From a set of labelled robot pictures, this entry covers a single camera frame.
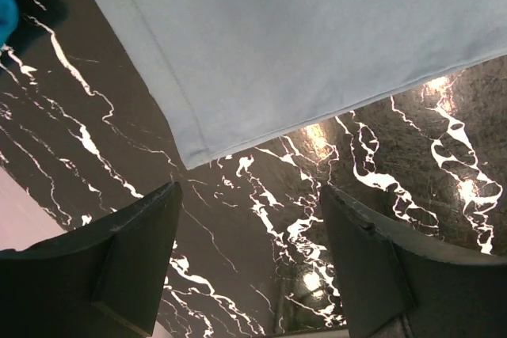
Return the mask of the grey-blue t shirt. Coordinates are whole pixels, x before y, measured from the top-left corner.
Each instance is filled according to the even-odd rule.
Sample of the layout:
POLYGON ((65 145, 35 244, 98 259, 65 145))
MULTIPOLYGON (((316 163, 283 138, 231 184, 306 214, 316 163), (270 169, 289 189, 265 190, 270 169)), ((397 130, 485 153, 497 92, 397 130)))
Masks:
POLYGON ((506 53, 506 0, 95 0, 196 168, 506 53))

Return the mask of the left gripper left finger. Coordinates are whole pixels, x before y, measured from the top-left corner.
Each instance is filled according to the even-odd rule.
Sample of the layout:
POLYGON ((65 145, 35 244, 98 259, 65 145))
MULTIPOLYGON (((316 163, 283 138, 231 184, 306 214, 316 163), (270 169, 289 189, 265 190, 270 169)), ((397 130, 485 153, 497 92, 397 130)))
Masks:
POLYGON ((4 337, 150 337, 182 204, 164 184, 112 214, 1 252, 4 337))

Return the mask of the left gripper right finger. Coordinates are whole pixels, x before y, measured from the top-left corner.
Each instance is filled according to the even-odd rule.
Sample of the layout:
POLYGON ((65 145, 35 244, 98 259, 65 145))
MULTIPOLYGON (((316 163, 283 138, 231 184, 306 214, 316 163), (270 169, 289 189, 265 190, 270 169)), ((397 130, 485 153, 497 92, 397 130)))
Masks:
POLYGON ((504 337, 506 258, 426 236, 338 188, 320 191, 351 337, 504 337))

